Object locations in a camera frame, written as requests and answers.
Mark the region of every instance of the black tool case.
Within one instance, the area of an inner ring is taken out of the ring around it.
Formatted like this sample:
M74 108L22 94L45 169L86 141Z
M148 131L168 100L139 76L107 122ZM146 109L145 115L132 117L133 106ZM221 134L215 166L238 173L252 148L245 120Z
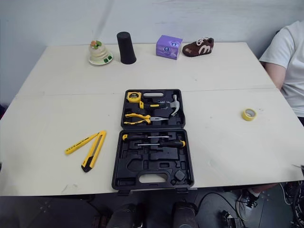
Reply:
M171 113L175 108L141 109L139 103L127 100L128 92L140 92L144 104L173 102L173 95L177 95L180 108L175 116ZM119 190L119 194L128 195L134 189L175 188L178 192L187 192L187 188L194 184L189 143L185 126L181 91L179 89L164 90L127 90L124 96L123 114L119 133L112 187ZM137 122L139 117L126 118L125 114L136 113L169 120L151 121L151 124L140 123L127 125L124 122ZM170 136L169 138L146 138L135 141L123 140L123 135ZM185 141L182 148L161 147L159 145L138 146L138 144L167 142L168 140ZM164 178L164 182L140 182L145 174L157 174Z

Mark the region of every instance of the white t-shirt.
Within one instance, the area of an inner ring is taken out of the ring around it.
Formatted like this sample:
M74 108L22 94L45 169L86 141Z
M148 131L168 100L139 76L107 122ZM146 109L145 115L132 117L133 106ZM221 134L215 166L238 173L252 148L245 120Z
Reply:
M281 92L294 113L304 117L304 21L282 28L260 61L286 68Z

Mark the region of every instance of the wall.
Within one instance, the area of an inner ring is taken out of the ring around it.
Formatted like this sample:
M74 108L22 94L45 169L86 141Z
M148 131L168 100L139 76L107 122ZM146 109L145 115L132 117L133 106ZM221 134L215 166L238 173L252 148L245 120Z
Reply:
M246 41L260 56L275 31L304 19L304 0L0 0L0 103L9 104L47 45L134 43L161 34Z

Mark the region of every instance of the yellow plier handle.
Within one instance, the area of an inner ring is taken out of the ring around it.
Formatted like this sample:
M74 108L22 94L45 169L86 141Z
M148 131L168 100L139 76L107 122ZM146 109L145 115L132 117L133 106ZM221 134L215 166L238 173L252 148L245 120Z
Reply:
M124 116L126 118L129 118L129 117L138 117L138 118L141 118L141 119L144 119L144 120L149 120L151 118L150 115L141 115L141 114L137 114L137 113L130 113L130 114L126 114Z
M141 118L143 120L140 120L140 121L137 121L137 122L124 122L124 124L126 125L137 125L137 124L141 124L141 123L144 123L146 122L147 124L150 124L151 123L151 116L150 115L141 115L141 114L136 114L136 113L130 113L130 114L126 114L124 115L126 118L129 118L129 117L138 117L138 118Z

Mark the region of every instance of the shoe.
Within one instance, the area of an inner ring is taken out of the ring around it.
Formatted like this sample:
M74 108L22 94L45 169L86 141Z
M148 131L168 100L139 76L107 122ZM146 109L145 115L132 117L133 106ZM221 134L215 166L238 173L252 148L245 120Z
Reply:
M257 206L258 197L252 195L249 191L244 190L236 202L236 209L238 216L244 220L248 221L253 208Z
M213 44L213 38L203 37L193 43L185 45L182 52L188 57L207 55L212 52Z

